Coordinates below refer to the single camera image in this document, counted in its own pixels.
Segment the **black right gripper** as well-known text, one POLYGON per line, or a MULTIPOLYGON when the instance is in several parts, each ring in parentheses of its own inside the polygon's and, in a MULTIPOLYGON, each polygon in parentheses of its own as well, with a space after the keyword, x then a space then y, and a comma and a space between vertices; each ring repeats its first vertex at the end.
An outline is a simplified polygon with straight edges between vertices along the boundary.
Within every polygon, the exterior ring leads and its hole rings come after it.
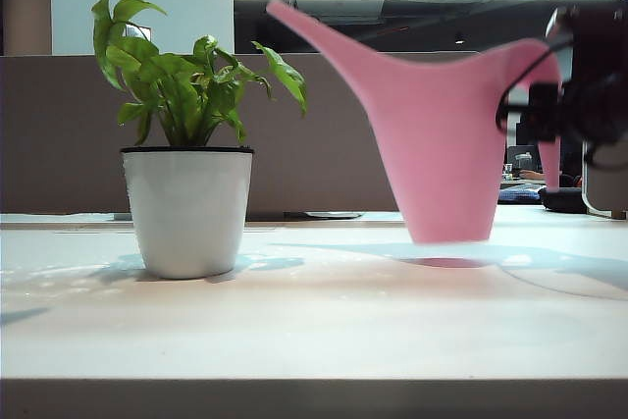
POLYGON ((591 147, 613 145, 627 133, 627 4, 599 2, 557 8, 546 37, 571 50, 571 76, 533 82, 520 125, 527 140, 571 134, 591 147))

